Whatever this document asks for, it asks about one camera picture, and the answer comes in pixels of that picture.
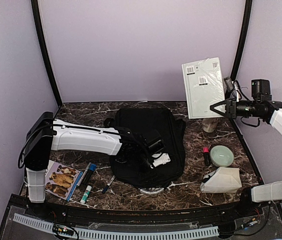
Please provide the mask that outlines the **dog picture book Bark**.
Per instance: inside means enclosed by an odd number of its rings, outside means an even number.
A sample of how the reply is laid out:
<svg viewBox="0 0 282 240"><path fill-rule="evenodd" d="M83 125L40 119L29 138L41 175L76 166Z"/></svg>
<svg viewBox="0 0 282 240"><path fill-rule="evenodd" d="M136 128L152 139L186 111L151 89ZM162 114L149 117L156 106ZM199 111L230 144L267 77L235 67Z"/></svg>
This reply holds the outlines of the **dog picture book Bark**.
<svg viewBox="0 0 282 240"><path fill-rule="evenodd" d="M69 201L81 180L83 172L49 160L45 174L45 191Z"/></svg>

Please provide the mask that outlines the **black student backpack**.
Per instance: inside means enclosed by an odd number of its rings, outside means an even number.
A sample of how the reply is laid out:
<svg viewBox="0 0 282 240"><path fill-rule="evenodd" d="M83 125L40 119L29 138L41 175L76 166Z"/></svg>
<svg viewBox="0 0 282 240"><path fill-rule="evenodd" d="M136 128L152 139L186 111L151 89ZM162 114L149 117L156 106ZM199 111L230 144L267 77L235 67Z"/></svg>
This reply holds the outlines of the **black student backpack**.
<svg viewBox="0 0 282 240"><path fill-rule="evenodd" d="M185 166L185 149L183 137L186 123L176 120L167 108L121 108L115 118L104 121L107 128L124 127L134 133L145 133L157 130L163 139L165 151L171 162L146 172L120 163L120 157L110 156L111 170L116 179L136 188L166 188L170 182L183 174Z"/></svg>

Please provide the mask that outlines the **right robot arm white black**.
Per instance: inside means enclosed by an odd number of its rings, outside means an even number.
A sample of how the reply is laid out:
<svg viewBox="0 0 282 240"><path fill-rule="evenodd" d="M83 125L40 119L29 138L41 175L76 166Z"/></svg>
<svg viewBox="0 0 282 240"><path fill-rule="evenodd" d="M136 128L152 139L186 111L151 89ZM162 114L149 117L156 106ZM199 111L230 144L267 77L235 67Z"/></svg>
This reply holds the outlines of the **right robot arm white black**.
<svg viewBox="0 0 282 240"><path fill-rule="evenodd" d="M245 188L236 213L246 217L255 209L255 203L282 201L282 102L227 99L211 105L210 109L229 119L256 117L268 124L265 130L254 131L255 140L248 137L266 183Z"/></svg>

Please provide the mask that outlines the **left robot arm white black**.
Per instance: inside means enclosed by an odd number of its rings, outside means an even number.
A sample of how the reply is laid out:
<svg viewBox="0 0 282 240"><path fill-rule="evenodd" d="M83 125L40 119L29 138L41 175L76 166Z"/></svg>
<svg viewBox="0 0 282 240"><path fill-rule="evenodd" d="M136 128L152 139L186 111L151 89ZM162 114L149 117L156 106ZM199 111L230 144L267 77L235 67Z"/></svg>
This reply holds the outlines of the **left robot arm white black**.
<svg viewBox="0 0 282 240"><path fill-rule="evenodd" d="M126 127L91 127L72 124L44 112L26 135L18 157L18 168L25 168L28 199L32 210L41 218L51 214L45 202L45 172L51 151L73 150L107 154L127 159L141 158L147 167L153 166L156 141Z"/></svg>

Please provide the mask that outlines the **pale green shrink-wrapped book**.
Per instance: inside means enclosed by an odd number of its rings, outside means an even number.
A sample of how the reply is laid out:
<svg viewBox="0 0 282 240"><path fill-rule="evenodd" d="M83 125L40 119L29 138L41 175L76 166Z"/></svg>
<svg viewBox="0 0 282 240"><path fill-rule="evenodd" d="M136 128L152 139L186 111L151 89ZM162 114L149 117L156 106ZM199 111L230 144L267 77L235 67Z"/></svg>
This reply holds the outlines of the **pale green shrink-wrapped book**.
<svg viewBox="0 0 282 240"><path fill-rule="evenodd" d="M182 64L189 119L220 118L210 105L225 100L218 57Z"/></svg>

